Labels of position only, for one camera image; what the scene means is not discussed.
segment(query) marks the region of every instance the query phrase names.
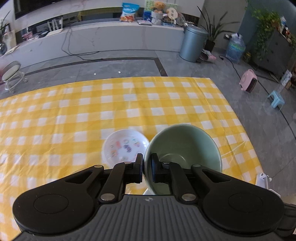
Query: gray tile floor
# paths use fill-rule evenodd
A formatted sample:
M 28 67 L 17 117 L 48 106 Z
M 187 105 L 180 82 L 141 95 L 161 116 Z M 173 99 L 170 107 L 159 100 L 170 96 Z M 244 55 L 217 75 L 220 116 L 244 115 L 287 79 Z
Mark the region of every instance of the gray tile floor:
M 259 83 L 252 93 L 241 91 L 239 77 L 227 59 L 220 59 L 218 53 L 214 64 L 190 63 L 181 59 L 178 53 L 149 50 L 105 51 L 94 55 L 82 56 L 84 59 L 148 57 L 159 58 L 168 76 L 208 77 L 218 86 L 244 126 L 266 174 L 273 178 L 271 188 L 283 196 L 296 194 L 296 92 L 283 89 L 271 80 L 270 75 L 257 70 Z M 115 60 L 82 63 L 77 56 L 67 56 L 38 63 L 22 70 L 27 74 L 28 82 L 17 86 L 14 94 L 39 88 L 71 83 L 75 81 L 134 77 L 160 76 L 152 59 L 149 60 Z M 64 67 L 54 66 L 76 63 Z M 235 64 L 239 75 L 251 68 L 241 62 Z M 267 99 L 272 90 L 281 92 L 285 105 L 280 112 L 270 106 Z M 0 98 L 11 96 L 11 93 L 0 90 Z

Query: tablecloth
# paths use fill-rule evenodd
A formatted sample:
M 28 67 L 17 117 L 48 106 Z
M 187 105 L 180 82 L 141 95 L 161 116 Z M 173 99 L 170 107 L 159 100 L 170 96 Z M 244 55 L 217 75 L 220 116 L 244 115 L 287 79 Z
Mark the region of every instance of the tablecloth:
M 176 123 L 204 129 L 222 156 L 223 173 L 255 183 L 262 172 L 233 109 L 208 78 L 133 77 L 39 89 L 0 101 L 0 239 L 20 231 L 14 200 L 28 189 L 101 161 L 104 140 L 135 129 L 149 140 Z M 145 183 L 129 184 L 142 194 Z

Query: pink heater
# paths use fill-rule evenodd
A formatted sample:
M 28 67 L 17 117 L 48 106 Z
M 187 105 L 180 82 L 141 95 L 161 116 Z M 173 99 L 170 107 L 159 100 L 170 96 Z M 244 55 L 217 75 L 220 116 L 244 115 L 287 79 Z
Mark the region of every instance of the pink heater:
M 242 90 L 251 93 L 257 83 L 257 76 L 252 69 L 248 69 L 241 77 Z

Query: rolling stool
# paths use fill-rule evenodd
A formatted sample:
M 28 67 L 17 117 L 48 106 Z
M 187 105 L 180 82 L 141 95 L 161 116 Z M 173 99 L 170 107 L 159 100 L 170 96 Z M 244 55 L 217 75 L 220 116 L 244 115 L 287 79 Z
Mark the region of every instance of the rolling stool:
M 18 61 L 13 61 L 3 69 L 2 81 L 5 83 L 5 90 L 9 90 L 9 92 L 11 93 L 14 92 L 14 88 L 19 82 L 28 81 L 27 78 L 25 78 L 25 73 L 19 71 L 19 69 L 20 69 L 20 62 Z M 16 82 L 13 86 L 10 86 L 9 82 L 17 76 L 20 77 L 19 81 Z
M 272 108 L 275 109 L 278 105 L 281 105 L 281 108 L 284 106 L 285 101 L 284 101 L 283 97 L 278 92 L 272 91 L 270 93 L 270 95 L 267 96 L 267 98 L 269 98 L 270 96 L 274 97 L 274 100 L 271 103 Z

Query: snack bag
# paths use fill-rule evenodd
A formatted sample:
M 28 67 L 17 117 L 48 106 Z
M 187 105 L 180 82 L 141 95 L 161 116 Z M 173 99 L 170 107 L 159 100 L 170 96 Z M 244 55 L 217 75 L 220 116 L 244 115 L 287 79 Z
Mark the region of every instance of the snack bag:
M 122 8 L 120 21 L 133 22 L 135 20 L 135 14 L 139 10 L 140 6 L 133 3 L 122 3 Z

